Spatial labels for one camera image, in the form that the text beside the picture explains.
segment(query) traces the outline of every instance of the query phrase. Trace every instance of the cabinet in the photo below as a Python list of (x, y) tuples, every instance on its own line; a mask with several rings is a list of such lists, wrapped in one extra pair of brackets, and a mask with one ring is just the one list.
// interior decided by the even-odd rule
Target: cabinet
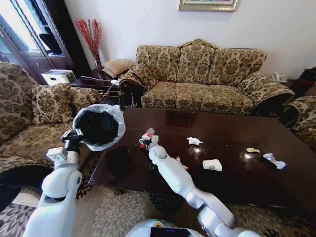
[(58, 0), (1, 0), (0, 60), (22, 66), (41, 84), (46, 84), (41, 73), (50, 69), (72, 70), (77, 77), (90, 72), (66, 6)]

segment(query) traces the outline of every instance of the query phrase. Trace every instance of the white wall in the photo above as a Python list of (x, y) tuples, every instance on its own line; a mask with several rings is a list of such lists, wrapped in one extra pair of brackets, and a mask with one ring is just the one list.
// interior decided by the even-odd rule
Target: white wall
[[(178, 11), (179, 0), (65, 0), (72, 20), (96, 18), (103, 27), (103, 62), (135, 61), (141, 44), (177, 46), (201, 38), (220, 47), (258, 48), (261, 71), (296, 79), (316, 66), (316, 0), (240, 0), (234, 13)], [(94, 61), (79, 37), (91, 68)]]

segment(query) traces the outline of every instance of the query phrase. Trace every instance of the red decorative branches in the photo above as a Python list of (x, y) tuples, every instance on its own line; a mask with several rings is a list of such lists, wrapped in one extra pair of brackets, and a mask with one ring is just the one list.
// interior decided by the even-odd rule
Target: red decorative branches
[(96, 60), (98, 67), (101, 66), (100, 56), (99, 56), (99, 43), (102, 33), (101, 24), (96, 19), (88, 20), (88, 23), (83, 19), (78, 19), (75, 21), (77, 27), (79, 28), (83, 38), (85, 39), (94, 59)]

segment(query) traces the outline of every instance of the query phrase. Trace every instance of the glossy table surface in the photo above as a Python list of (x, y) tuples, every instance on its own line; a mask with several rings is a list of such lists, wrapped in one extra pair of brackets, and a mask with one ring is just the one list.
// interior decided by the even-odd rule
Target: glossy table surface
[[(316, 210), (316, 154), (275, 118), (127, 108), (124, 119), (124, 136), (104, 151), (89, 184), (172, 194), (139, 148), (152, 127), (167, 153), (189, 167), (194, 184), (222, 202)], [(203, 143), (188, 145), (187, 137)], [(248, 147), (261, 152), (245, 155)], [(262, 158), (265, 153), (286, 167), (277, 170)], [(207, 159), (218, 159), (223, 171), (203, 169)]]

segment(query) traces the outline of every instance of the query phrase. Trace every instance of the picture frame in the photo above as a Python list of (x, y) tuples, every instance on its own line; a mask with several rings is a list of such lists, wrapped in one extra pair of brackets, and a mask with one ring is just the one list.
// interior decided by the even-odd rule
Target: picture frame
[(179, 11), (235, 11), (238, 0), (179, 0)]

